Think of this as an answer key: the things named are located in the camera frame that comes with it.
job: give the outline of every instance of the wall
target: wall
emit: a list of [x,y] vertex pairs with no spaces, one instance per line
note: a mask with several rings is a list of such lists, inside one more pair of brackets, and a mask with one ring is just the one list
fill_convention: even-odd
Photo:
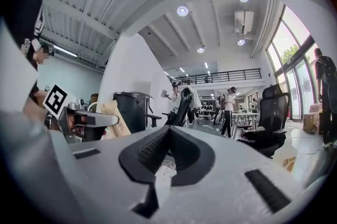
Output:
[[259,62],[259,68],[261,69],[261,76],[265,80],[265,86],[276,84],[276,78],[274,75],[274,70],[265,50],[262,50],[258,56],[257,60]]
[[[144,39],[139,34],[121,36],[104,72],[98,101],[111,100],[115,92],[142,92],[153,97],[151,108],[162,116],[170,109],[169,100],[161,97],[163,90],[172,95],[172,85]],[[157,124],[165,122],[163,116]]]
[[56,57],[49,57],[38,66],[37,86],[41,90],[57,84],[84,101],[89,101],[91,94],[99,92],[101,80],[101,74]]
[[337,20],[333,9],[327,11],[309,0],[281,0],[303,22],[322,53],[337,62]]

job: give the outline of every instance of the office chair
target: office chair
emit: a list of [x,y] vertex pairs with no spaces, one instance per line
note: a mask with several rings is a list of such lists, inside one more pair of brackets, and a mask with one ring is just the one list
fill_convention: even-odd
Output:
[[248,141],[239,141],[256,149],[266,157],[271,157],[285,141],[284,126],[289,109],[290,94],[282,93],[277,84],[266,88],[262,97],[259,126],[264,127],[265,130],[243,133],[242,137]]
[[171,117],[171,114],[169,113],[162,113],[164,115],[167,115],[168,120],[165,123],[165,125],[177,125],[177,126],[184,126],[185,124],[185,118],[187,115],[187,112],[190,108],[190,104],[192,103],[192,94],[190,90],[186,87],[183,89],[180,93],[181,95],[181,100],[179,104],[179,109],[177,114],[173,117]]

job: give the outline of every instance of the desk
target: desk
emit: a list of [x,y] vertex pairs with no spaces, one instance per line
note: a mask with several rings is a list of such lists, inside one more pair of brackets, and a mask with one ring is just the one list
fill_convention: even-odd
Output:
[[252,117],[252,130],[255,130],[255,117],[259,115],[259,113],[252,113],[252,112],[248,112],[248,113],[233,113],[233,140],[235,140],[235,136],[236,136],[236,131],[237,131],[237,125],[239,123],[239,118],[240,116],[244,116],[245,121],[247,121],[248,116]]

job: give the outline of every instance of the gray device surface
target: gray device surface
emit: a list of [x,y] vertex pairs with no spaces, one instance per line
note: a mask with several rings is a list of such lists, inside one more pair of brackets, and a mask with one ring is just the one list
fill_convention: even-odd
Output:
[[[290,173],[247,145],[192,129],[164,126],[118,139],[68,145],[60,132],[48,132],[21,114],[0,112],[0,130],[13,179],[40,211],[60,221],[71,218],[63,222],[272,222],[273,213],[245,176],[256,169],[290,201],[303,191]],[[150,185],[130,179],[121,165],[121,152],[158,131],[179,132],[202,142],[215,157],[200,181],[171,187],[164,204],[145,218],[133,209],[146,201]],[[95,154],[78,157],[93,149]]]

